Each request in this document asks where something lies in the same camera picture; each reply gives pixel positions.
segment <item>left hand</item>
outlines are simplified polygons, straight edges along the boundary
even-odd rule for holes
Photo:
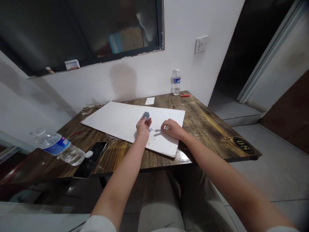
[[[143,118],[141,117],[141,119],[137,122],[136,124],[136,129],[137,129],[137,136],[141,136],[143,138],[147,138],[149,137],[149,127],[152,123],[151,118],[148,119],[148,121],[146,121],[147,118]]]

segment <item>white sleeve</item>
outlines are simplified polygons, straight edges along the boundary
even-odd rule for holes
[[[278,226],[278,227],[272,227],[268,229],[266,232],[299,232],[299,231],[291,227]]]
[[[80,232],[116,232],[116,228],[106,217],[94,215],[88,218]]]

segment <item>small box on windowsill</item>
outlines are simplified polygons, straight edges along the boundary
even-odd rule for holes
[[[76,59],[70,60],[70,61],[65,61],[64,63],[65,63],[65,66],[67,67],[67,70],[80,68],[80,63]]]

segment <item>wall outlet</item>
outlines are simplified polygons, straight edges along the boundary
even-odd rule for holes
[[[207,43],[207,40],[208,40],[208,35],[196,39],[196,43],[195,43],[195,53],[199,53],[199,52],[204,52],[204,51],[206,51],[206,43]]]

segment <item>phone screen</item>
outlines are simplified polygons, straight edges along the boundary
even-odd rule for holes
[[[91,171],[93,170],[94,166],[96,165],[97,161],[105,150],[106,145],[107,142],[96,142],[90,149],[93,152],[93,155],[89,158],[85,158],[82,161],[82,163],[74,173],[73,177],[89,178]]]

